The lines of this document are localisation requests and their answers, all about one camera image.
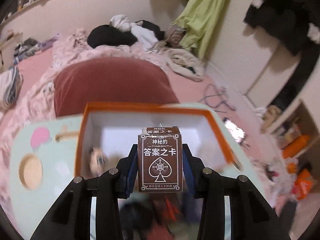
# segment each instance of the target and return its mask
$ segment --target orange bag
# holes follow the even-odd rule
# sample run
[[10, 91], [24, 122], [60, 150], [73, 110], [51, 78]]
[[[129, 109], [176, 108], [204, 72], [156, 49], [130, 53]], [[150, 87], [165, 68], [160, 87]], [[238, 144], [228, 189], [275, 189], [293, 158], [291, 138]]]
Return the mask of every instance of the orange bag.
[[314, 179], [307, 169], [303, 169], [298, 175], [295, 183], [293, 193], [298, 200], [304, 199], [314, 185]]
[[294, 142], [289, 144], [283, 151], [282, 156], [283, 158], [294, 157], [298, 154], [304, 147], [307, 146], [308, 141], [310, 140], [309, 135], [301, 135], [298, 139]]

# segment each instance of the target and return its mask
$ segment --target smartphone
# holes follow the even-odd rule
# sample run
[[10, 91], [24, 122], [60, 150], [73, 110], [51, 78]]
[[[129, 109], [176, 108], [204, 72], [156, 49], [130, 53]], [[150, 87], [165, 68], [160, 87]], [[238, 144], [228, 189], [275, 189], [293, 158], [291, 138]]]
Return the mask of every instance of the smartphone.
[[236, 124], [231, 122], [228, 118], [223, 119], [225, 127], [229, 130], [232, 137], [236, 140], [238, 144], [241, 144], [246, 137], [245, 132], [239, 128]]

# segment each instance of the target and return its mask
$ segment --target circular hole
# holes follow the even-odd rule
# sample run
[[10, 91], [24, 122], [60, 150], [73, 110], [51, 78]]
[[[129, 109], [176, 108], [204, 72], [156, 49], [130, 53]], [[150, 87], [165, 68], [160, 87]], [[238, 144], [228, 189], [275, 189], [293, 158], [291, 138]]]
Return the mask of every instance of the circular hole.
[[19, 165], [19, 178], [28, 190], [37, 189], [42, 182], [42, 163], [35, 154], [27, 154]]

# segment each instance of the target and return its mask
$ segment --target floral pink blanket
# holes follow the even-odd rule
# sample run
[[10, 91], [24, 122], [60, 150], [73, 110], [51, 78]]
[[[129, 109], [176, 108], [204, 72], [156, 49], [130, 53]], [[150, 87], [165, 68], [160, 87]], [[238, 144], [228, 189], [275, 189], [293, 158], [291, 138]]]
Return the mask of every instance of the floral pink blanket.
[[53, 44], [52, 66], [16, 105], [13, 117], [3, 131], [0, 141], [0, 204], [13, 225], [16, 223], [8, 190], [11, 147], [16, 135], [26, 125], [55, 119], [53, 106], [55, 77], [68, 65], [96, 57], [136, 57], [150, 61], [162, 69], [166, 66], [165, 58], [161, 54], [145, 52], [139, 43], [131, 47], [99, 46], [92, 49], [86, 39], [85, 30], [77, 29], [76, 34]]

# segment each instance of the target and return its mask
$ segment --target pink sticker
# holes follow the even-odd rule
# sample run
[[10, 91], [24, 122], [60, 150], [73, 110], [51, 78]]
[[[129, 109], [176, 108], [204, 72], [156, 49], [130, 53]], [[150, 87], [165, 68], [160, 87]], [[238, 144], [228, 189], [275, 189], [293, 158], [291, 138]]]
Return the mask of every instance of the pink sticker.
[[38, 127], [33, 131], [31, 136], [30, 144], [32, 149], [35, 151], [39, 149], [39, 147], [51, 141], [49, 129], [46, 127]]

